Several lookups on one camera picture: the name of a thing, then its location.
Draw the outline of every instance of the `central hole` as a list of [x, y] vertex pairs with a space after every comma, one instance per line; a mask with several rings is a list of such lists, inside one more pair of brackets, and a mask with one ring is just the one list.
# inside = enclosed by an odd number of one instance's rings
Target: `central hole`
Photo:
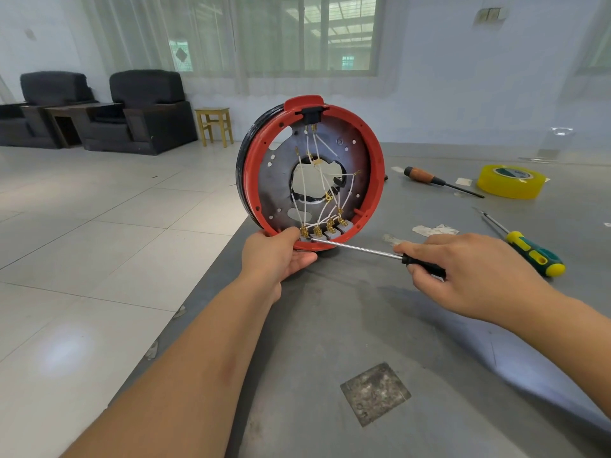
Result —
[[295, 199], [318, 202], [329, 190], [337, 193], [343, 181], [344, 171], [339, 162], [331, 163], [313, 156], [313, 163], [306, 156], [293, 169], [291, 190]]

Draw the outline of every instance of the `hand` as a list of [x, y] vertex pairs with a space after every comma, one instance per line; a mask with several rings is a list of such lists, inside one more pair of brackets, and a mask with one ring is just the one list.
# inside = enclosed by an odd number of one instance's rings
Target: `hand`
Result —
[[424, 244], [403, 242], [394, 250], [445, 268], [447, 279], [441, 282], [419, 265], [408, 266], [419, 290], [470, 318], [507, 327], [521, 306], [561, 295], [511, 246], [489, 236], [436, 234]]
[[293, 250], [299, 239], [299, 228], [292, 226], [269, 237], [263, 230], [250, 236], [242, 251], [241, 276], [253, 278], [271, 294], [272, 302], [280, 298], [280, 282], [318, 259], [315, 252]]

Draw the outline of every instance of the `sofa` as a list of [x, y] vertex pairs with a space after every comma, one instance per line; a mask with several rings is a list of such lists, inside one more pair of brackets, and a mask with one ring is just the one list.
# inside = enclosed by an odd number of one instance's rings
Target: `sofa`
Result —
[[0, 146], [61, 148], [48, 107], [96, 102], [83, 74], [42, 71], [20, 78], [25, 103], [0, 106]]
[[197, 139], [191, 104], [179, 73], [159, 69], [118, 72], [113, 103], [73, 110], [89, 151], [157, 155]]

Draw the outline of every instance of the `screwdriver handle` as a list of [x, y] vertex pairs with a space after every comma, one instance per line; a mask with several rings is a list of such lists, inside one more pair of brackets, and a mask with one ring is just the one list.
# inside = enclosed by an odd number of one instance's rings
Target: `screwdriver handle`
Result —
[[426, 170], [418, 169], [418, 167], [406, 167], [403, 174], [405, 176], [409, 176], [414, 181], [419, 181], [420, 183], [426, 183], [428, 185], [434, 184], [439, 186], [446, 185], [446, 182], [441, 178], [437, 178]]
[[414, 259], [407, 254], [403, 254], [403, 259], [401, 259], [401, 263], [405, 265], [415, 264], [424, 268], [427, 272], [432, 275], [435, 275], [439, 278], [446, 278], [446, 269], [441, 268], [437, 264], [432, 264], [431, 262], [425, 262], [423, 260]]
[[559, 277], [566, 270], [560, 257], [548, 249], [538, 246], [519, 231], [511, 231], [505, 240], [518, 254], [524, 257], [542, 277]]

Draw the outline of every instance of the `metallic square patch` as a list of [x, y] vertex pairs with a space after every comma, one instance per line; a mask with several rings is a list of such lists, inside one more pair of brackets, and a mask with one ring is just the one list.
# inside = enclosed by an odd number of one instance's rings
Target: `metallic square patch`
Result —
[[340, 388], [363, 427], [412, 396], [386, 362], [353, 377]]

